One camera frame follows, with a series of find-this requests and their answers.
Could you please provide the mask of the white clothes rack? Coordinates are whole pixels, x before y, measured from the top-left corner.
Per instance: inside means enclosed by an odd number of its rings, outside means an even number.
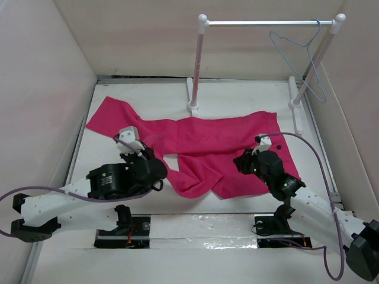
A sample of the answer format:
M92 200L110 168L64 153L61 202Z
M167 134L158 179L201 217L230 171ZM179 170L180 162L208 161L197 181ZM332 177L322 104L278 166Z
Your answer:
M331 20L321 20L322 31L311 46L318 67L345 21L346 15L343 13L335 15ZM306 92L303 93L304 87L301 86L300 79L291 71L271 43L269 32L276 31L281 35L303 42L312 36L315 27L316 25L311 20L209 20L205 14L200 14L197 17L194 71L192 76L187 78L187 110L191 115L199 113L198 92L206 33L209 31L230 31L236 35L246 33L248 39L252 40L252 47L248 48L248 51L252 53L253 57L244 65L246 70L240 73L233 72L231 76L240 80L286 80L289 84L287 103L293 119L294 132L302 135L304 132L301 119L302 98ZM301 73L307 71L307 60L304 59L301 50L288 43L281 43L281 48Z

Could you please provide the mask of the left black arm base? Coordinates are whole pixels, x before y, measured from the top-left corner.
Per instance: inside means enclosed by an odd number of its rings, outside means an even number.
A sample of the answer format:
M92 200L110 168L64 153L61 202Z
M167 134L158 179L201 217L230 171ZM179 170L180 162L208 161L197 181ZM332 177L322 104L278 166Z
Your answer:
M97 249L149 249L151 215L132 215L130 208L117 205L117 222L111 231L97 230Z

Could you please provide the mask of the blue wire hanger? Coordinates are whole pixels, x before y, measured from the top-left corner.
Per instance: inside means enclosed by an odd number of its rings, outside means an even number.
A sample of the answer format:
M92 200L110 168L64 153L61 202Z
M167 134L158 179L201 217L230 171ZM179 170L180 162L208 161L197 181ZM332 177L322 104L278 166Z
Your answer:
M304 87L303 93L309 91L318 102L324 104L327 102L327 93L320 81L320 75L318 73L318 64L317 59L312 53L311 46L315 39L319 36L322 31L322 23L319 19L311 19L316 27L314 28L314 33L306 41L298 41L295 38L286 37L281 35L276 31L269 32L269 39L273 46L275 47L278 54L286 62L291 71L300 79L301 86ZM298 50L301 50L301 53L304 59L307 60L307 71L301 73L298 67L291 61L287 56L287 53L281 48L281 43L288 43L290 45L296 46Z

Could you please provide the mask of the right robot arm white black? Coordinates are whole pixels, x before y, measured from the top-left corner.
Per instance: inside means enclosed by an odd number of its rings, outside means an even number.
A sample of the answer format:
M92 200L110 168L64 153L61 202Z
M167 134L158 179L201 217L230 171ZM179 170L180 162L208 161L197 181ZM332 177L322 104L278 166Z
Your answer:
M273 151L246 149L233 160L237 170L254 174L270 194L283 202L276 210L275 229L303 233L342 256L360 278L378 276L378 221L366 222L339 208L332 208L304 182L288 174Z

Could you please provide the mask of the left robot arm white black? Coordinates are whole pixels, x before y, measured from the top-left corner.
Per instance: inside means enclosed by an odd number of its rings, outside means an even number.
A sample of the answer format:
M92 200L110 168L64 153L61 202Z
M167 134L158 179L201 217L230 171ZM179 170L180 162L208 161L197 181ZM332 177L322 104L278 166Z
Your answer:
M45 188L39 196L17 190L12 207L20 219L11 236L25 243L45 241L64 231L103 230L123 235L133 228L125 201L161 191L168 170L148 148L142 154L122 154L122 163L104 164L62 188Z

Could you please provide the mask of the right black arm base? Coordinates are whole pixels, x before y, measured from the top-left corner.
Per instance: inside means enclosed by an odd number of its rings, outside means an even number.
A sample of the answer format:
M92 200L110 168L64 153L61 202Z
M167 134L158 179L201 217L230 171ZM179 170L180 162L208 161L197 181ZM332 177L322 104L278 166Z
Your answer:
M290 228L288 220L293 212L292 207L280 205L274 213L254 216L255 223L251 228L251 232L257 236L258 248L295 247L297 249L312 249L309 237Z

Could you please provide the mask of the silver tape strip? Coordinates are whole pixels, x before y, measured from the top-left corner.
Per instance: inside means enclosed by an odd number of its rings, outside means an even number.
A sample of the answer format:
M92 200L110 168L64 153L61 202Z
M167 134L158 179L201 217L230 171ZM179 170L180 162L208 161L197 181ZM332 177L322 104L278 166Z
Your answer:
M150 219L150 248L246 250L258 247L252 214L162 214Z

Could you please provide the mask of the pink trousers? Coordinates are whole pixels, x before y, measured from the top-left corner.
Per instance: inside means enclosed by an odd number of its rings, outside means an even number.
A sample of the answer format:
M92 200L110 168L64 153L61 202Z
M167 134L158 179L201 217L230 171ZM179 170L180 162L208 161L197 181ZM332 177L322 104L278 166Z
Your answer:
M209 191L221 199L268 193L256 176L239 173L233 159L254 148L257 135L280 131L274 112L217 120L143 120L128 103L106 97L86 125L107 137L129 126L137 128L139 138L159 159L177 156L179 169L169 169L167 178L181 197L199 198Z

